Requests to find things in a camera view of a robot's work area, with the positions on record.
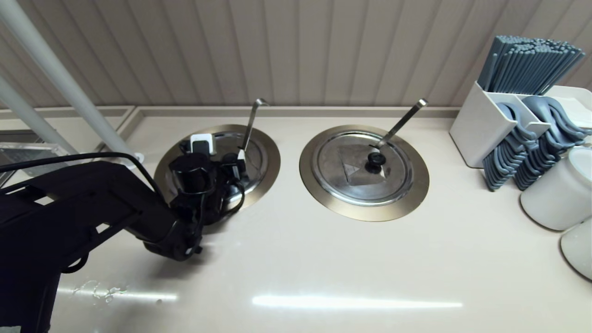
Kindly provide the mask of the steel lid with black knob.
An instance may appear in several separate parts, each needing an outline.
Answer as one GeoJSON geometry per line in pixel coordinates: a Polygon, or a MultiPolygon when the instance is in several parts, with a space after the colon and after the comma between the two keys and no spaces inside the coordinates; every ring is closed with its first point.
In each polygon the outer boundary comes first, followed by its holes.
{"type": "Polygon", "coordinates": [[[408,154],[393,144],[376,144],[372,131],[337,131],[314,149],[312,171],[327,192],[355,206],[386,206],[404,198],[413,185],[408,154]]]}
{"type": "MultiPolygon", "coordinates": [[[[212,133],[216,140],[216,155],[212,160],[221,160],[228,153],[238,154],[246,126],[226,124],[207,127],[195,132],[212,133]]],[[[281,157],[275,142],[264,132],[253,129],[246,150],[246,175],[241,178],[245,189],[245,200],[241,208],[259,201],[272,187],[277,175],[281,157]]]]}

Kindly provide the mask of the grey spoon stack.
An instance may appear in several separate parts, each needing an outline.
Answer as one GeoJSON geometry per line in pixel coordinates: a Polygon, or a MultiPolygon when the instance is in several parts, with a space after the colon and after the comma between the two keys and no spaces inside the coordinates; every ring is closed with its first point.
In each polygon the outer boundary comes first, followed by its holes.
{"type": "Polygon", "coordinates": [[[518,106],[512,103],[497,103],[502,114],[516,121],[516,126],[482,160],[486,184],[495,191],[511,179],[518,167],[526,160],[527,153],[538,147],[537,135],[522,126],[518,106]]]}
{"type": "Polygon", "coordinates": [[[561,154],[583,145],[586,137],[592,135],[592,129],[579,127],[572,122],[556,99],[528,96],[523,99],[523,103],[541,122],[549,123],[550,128],[536,140],[537,148],[528,151],[513,177],[521,191],[525,191],[557,164],[561,154]]]}

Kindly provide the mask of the clear acrylic sign holder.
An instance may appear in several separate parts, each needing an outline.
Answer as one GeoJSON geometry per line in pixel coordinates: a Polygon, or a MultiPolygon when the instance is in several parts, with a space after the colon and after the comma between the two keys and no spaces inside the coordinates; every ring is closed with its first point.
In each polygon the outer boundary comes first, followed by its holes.
{"type": "MultiPolygon", "coordinates": [[[[55,158],[59,152],[55,146],[46,145],[32,130],[0,130],[0,166],[55,158]]],[[[0,173],[0,187],[18,171],[23,171],[28,177],[37,177],[67,166],[61,162],[0,173]]]]}

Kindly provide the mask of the thin white pole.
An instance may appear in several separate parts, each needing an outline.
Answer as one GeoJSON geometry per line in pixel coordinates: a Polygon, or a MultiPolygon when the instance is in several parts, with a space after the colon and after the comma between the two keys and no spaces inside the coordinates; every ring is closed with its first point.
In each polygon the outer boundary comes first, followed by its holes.
{"type": "Polygon", "coordinates": [[[44,142],[58,145],[69,154],[79,153],[13,89],[2,75],[0,75],[0,101],[15,112],[44,142]]]}

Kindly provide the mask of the thick white pole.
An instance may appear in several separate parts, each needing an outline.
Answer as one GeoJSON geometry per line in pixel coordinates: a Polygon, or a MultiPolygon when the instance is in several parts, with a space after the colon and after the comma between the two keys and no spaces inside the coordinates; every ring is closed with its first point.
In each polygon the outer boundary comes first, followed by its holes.
{"type": "Polygon", "coordinates": [[[97,110],[94,103],[74,80],[17,0],[0,0],[0,19],[28,54],[62,93],[70,105],[85,119],[113,152],[127,153],[133,162],[144,161],[141,153],[135,153],[123,141],[109,122],[97,110]]]}

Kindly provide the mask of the white cutlery holder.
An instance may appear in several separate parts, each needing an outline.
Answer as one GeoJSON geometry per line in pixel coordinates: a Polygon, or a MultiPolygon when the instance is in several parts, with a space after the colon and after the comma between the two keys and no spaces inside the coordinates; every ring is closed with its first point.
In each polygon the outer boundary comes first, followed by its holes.
{"type": "Polygon", "coordinates": [[[483,91],[474,82],[450,129],[452,137],[465,164],[470,168],[482,168],[483,159],[497,146],[517,124],[541,137],[550,128],[523,103],[526,95],[483,91]],[[516,107],[520,120],[511,120],[497,106],[509,103],[516,107]]]}

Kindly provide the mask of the grey chopsticks bundle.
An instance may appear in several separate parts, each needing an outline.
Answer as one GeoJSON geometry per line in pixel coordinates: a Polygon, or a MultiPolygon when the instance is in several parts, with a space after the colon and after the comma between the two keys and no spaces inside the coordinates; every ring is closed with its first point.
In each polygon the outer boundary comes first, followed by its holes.
{"type": "Polygon", "coordinates": [[[476,83],[485,92],[544,95],[585,56],[565,41],[497,35],[476,83]]]}

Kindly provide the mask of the white rectangular tray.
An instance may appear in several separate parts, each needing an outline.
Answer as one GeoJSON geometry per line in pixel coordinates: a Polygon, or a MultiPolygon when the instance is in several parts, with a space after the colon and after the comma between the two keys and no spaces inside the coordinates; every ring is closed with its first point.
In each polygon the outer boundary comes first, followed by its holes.
{"type": "Polygon", "coordinates": [[[585,88],[556,85],[547,93],[564,108],[571,122],[579,127],[592,129],[592,92],[585,88]]]}

